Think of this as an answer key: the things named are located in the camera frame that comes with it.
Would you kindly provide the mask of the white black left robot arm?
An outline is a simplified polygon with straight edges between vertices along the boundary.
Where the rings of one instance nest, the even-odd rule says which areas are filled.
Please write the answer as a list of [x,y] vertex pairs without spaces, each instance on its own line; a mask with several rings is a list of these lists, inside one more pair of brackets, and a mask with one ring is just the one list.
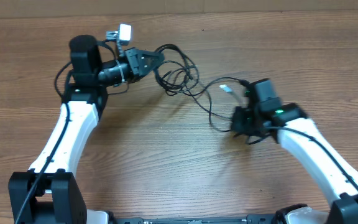
[[75,175],[85,144],[106,106],[109,86],[129,85],[161,65],[164,56],[130,48],[111,38],[120,54],[103,62],[92,35],[71,39],[70,62],[58,122],[38,158],[25,172],[13,172],[8,183],[15,223],[113,223],[111,212],[90,210]]

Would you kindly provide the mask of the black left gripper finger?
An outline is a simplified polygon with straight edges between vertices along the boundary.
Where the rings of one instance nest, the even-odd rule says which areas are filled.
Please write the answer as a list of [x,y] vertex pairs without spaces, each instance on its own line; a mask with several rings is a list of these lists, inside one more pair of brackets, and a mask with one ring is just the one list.
[[142,59],[145,59],[145,60],[160,60],[160,61],[164,61],[165,60],[165,56],[163,53],[158,53],[158,52],[150,52],[150,51],[146,51],[146,50],[143,50],[142,51],[142,56],[141,56]]
[[163,61],[164,59],[150,59],[150,58],[145,59],[145,64],[144,64],[145,74],[147,75],[150,72],[154,71],[155,69],[159,68],[159,66],[161,66]]

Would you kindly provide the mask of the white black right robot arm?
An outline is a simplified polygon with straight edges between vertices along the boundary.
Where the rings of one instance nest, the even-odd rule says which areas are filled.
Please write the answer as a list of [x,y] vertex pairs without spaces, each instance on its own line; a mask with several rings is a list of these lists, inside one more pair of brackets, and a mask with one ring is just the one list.
[[320,133],[315,122],[296,103],[283,104],[266,78],[244,86],[245,106],[231,118],[236,135],[272,138],[304,167],[329,204],[328,212],[299,203],[281,208],[269,223],[358,223],[358,171]]

